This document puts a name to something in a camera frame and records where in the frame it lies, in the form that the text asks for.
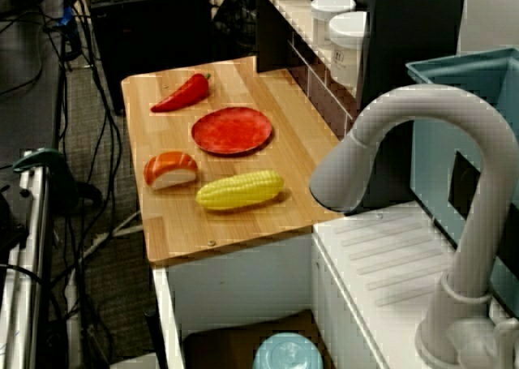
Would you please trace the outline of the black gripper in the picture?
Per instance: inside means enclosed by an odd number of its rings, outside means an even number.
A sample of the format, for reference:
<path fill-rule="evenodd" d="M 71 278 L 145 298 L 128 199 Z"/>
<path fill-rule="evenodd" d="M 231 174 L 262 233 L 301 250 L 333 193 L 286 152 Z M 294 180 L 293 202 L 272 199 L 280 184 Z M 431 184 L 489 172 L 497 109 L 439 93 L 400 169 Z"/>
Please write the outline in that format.
<path fill-rule="evenodd" d="M 291 28 L 285 19 L 258 19 L 256 25 L 256 71 L 264 73 L 292 66 L 292 50 L 285 48 Z"/>

